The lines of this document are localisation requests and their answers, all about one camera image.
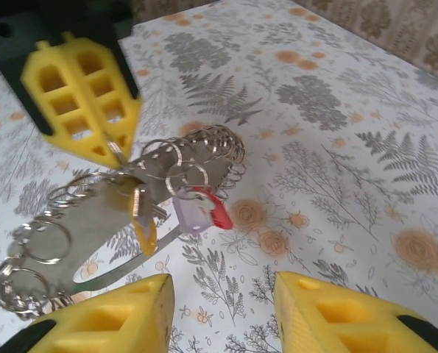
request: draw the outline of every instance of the metal spiral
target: metal spiral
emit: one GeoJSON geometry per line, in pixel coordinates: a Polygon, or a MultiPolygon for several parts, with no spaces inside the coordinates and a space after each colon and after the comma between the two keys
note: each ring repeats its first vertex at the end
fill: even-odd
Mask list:
{"type": "Polygon", "coordinates": [[[219,186],[213,188],[213,192],[221,200],[227,200],[227,190],[234,188],[245,172],[244,158],[244,146],[237,135],[223,125],[207,126],[191,131],[182,138],[152,140],[142,148],[141,156],[135,162],[123,164],[117,171],[93,172],[79,176],[51,191],[47,196],[48,210],[34,217],[29,223],[22,224],[11,233],[12,237],[18,241],[21,253],[7,257],[0,265],[0,306],[16,313],[23,320],[27,320],[43,315],[48,305],[54,311],[73,304],[70,296],[66,295],[62,288],[53,288],[44,276],[30,268],[25,268],[24,260],[30,258],[37,263],[54,265],[68,256],[74,235],[60,223],[60,220],[70,207],[76,207],[82,200],[96,195],[95,184],[99,180],[118,185],[122,183],[123,177],[133,176],[133,171],[140,168],[146,171],[146,175],[153,180],[164,182],[171,196],[177,196],[177,191],[182,187],[211,188],[208,184],[209,176],[204,167],[214,160],[223,159],[230,162],[228,174],[222,177],[219,186]],[[201,146],[205,147],[203,151],[197,148],[198,142],[202,142],[201,146]],[[175,162],[168,170],[157,163],[157,167],[161,167],[160,172],[148,173],[147,162],[155,163],[156,160],[169,155],[174,155],[175,162]],[[202,173],[204,179],[202,185],[189,184],[187,175],[192,168],[202,173]],[[31,237],[36,232],[43,232],[47,226],[56,227],[66,239],[67,248],[60,256],[54,258],[38,257],[31,253],[27,246],[31,237]],[[11,285],[11,276],[17,272],[26,272],[36,278],[43,288],[42,293],[15,293],[11,285]],[[50,293],[54,292],[56,297],[51,297],[50,293]]]}

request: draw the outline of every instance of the keychain holder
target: keychain holder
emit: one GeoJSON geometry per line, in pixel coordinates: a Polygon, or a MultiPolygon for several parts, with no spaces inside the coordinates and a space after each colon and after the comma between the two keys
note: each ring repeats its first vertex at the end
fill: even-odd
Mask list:
{"type": "MultiPolygon", "coordinates": [[[[0,305],[21,319],[43,315],[47,304],[67,306],[76,293],[101,290],[149,259],[140,253],[87,282],[73,277],[106,241],[131,223],[130,195],[146,185],[156,205],[180,197],[184,188],[202,188],[222,201],[244,173],[244,146],[226,126],[195,130],[184,138],[152,140],[141,157],[120,170],[71,180],[48,195],[49,209],[12,232],[14,241],[0,265],[0,305]]],[[[175,227],[157,242],[156,252],[182,234],[175,227]]]]}

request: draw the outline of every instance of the table surface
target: table surface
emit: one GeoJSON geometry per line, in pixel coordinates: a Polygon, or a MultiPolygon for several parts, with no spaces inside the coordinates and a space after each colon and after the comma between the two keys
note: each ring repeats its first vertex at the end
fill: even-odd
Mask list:
{"type": "MultiPolygon", "coordinates": [[[[438,79],[287,0],[159,18],[122,46],[145,99],[134,154],[153,138],[224,123],[248,152],[227,202],[233,231],[176,240],[113,286],[172,274],[171,352],[280,352],[276,270],[406,305],[438,326],[438,79]],[[211,252],[224,255],[233,288],[211,252]]],[[[48,190],[99,168],[51,147],[21,109],[0,76],[0,261],[10,231],[44,209],[48,190]]],[[[77,276],[137,252],[123,233],[77,276]]],[[[0,344],[25,325],[0,309],[0,344]]]]}

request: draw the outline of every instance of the purple key tag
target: purple key tag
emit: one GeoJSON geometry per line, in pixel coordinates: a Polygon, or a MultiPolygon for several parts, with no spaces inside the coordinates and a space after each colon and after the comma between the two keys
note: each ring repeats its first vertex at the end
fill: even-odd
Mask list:
{"type": "Polygon", "coordinates": [[[172,202],[177,220],[184,233],[201,233],[213,225],[210,210],[208,210],[211,207],[208,203],[210,200],[206,198],[206,195],[185,188],[180,189],[177,195],[179,197],[173,197],[172,202]],[[197,194],[199,199],[181,199],[181,197],[191,198],[194,194],[197,194]]]}

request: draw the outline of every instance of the red key tag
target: red key tag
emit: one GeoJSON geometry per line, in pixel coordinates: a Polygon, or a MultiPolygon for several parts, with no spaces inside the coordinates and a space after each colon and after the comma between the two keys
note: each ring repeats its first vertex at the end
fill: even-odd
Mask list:
{"type": "Polygon", "coordinates": [[[222,229],[232,229],[233,222],[225,209],[224,204],[212,192],[201,187],[193,187],[194,191],[204,193],[215,204],[215,208],[211,211],[210,216],[212,224],[222,229]]]}

